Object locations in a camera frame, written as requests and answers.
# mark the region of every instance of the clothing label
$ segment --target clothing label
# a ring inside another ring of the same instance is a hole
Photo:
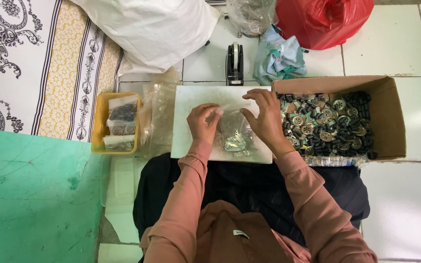
[[[246,238],[249,239],[248,235],[245,234],[245,232],[240,231],[240,230],[233,230],[233,235],[243,235],[243,236],[246,236]]]

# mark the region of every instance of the pink long-sleeve shirt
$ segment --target pink long-sleeve shirt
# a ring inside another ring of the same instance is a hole
[[[146,263],[192,263],[196,256],[196,230],[204,195],[209,143],[194,140],[178,161],[182,173],[174,183],[160,219],[141,240]],[[375,253],[324,188],[324,179],[309,168],[298,152],[276,160],[293,202],[294,218],[308,249],[273,231],[290,262],[373,263]]]

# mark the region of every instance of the cutting board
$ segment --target cutting board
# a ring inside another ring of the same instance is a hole
[[[254,116],[259,115],[259,107],[254,100],[245,100],[242,98],[250,89],[264,88],[270,90],[270,87],[247,87],[247,86],[177,86],[175,99],[175,115],[173,120],[173,140],[172,140],[172,158],[182,158],[185,156],[191,146],[193,138],[186,118],[191,110],[205,103],[225,104],[245,104]],[[257,149],[249,156],[239,156],[233,152],[225,152],[223,147],[213,144],[210,160],[223,161],[244,161],[256,163],[272,163],[272,152],[258,138],[254,137],[254,146]]]

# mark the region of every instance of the green surface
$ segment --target green surface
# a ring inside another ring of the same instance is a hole
[[[0,263],[92,263],[101,213],[90,143],[0,131]]]

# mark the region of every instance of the yellow plastic basket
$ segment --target yellow plastic basket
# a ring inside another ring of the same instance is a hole
[[[141,105],[141,98],[135,92],[125,93],[101,93],[97,96],[97,103],[94,114],[94,128],[92,129],[91,150],[96,154],[131,154],[137,150],[137,141],[139,138],[139,118],[136,114],[136,134],[134,136],[134,148],[131,152],[107,152],[103,137],[110,135],[110,129],[107,127],[108,119],[108,101],[111,99],[137,95],[137,106]]]

